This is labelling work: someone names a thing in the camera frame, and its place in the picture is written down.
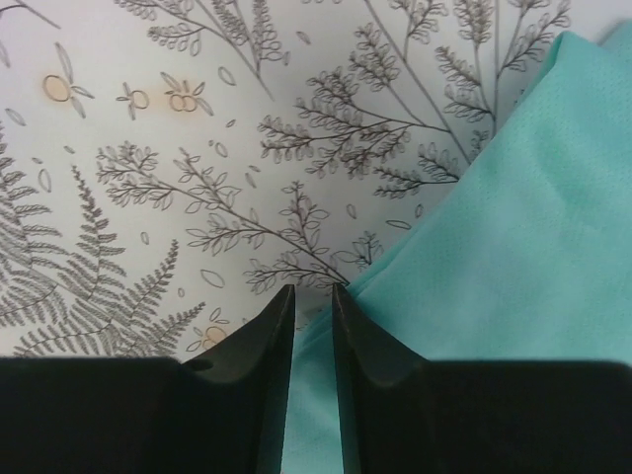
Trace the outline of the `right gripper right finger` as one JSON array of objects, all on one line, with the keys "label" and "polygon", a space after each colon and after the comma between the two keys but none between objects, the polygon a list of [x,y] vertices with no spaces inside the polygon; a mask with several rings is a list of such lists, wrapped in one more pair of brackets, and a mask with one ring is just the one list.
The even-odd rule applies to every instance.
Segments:
[{"label": "right gripper right finger", "polygon": [[332,293],[348,473],[627,473],[631,369],[610,361],[429,360]]}]

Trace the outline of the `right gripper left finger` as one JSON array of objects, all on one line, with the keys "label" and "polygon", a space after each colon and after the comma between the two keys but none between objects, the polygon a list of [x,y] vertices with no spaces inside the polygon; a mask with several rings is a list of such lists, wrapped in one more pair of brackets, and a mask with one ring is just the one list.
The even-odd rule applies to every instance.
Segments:
[{"label": "right gripper left finger", "polygon": [[295,323],[284,286],[187,362],[5,357],[5,473],[278,473]]}]

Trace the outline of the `teal t shirt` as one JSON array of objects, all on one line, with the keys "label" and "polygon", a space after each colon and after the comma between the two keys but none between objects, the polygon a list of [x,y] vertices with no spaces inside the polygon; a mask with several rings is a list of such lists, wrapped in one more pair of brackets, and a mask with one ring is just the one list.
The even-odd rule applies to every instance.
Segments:
[{"label": "teal t shirt", "polygon": [[631,26],[557,37],[449,195],[349,287],[438,358],[631,359]]}]

